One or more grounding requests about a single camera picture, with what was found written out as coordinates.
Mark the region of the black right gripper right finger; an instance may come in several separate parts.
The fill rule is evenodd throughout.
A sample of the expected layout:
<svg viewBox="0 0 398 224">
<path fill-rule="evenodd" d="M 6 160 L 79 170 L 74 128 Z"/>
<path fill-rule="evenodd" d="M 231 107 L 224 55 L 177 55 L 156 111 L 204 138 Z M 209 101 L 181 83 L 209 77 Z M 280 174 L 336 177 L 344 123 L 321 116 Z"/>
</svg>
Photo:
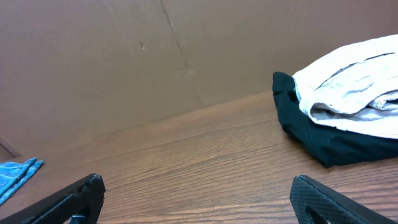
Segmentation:
<svg viewBox="0 0 398 224">
<path fill-rule="evenodd" d="M 397 224 L 306 175 L 294 177 L 289 199 L 299 224 Z"/>
</svg>

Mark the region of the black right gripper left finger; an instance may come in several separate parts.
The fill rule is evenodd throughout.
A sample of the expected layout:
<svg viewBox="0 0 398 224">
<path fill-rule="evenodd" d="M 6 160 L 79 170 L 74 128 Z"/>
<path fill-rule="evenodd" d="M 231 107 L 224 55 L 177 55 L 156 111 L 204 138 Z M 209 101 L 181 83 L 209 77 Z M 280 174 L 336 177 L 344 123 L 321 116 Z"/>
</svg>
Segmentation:
<svg viewBox="0 0 398 224">
<path fill-rule="evenodd" d="M 96 223 L 106 191 L 102 176 L 90 174 L 35 204 L 1 220 L 1 224 Z"/>
</svg>

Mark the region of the blue denim jeans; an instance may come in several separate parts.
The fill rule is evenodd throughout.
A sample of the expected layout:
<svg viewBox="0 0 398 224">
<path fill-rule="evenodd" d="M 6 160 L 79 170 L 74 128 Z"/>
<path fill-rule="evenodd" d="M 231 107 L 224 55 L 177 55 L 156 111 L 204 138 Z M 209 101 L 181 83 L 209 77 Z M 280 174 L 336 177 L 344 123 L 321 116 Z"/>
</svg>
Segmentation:
<svg viewBox="0 0 398 224">
<path fill-rule="evenodd" d="M 43 160 L 36 157 L 23 163 L 1 163 L 1 201 L 3 205 L 12 197 L 43 165 Z"/>
</svg>

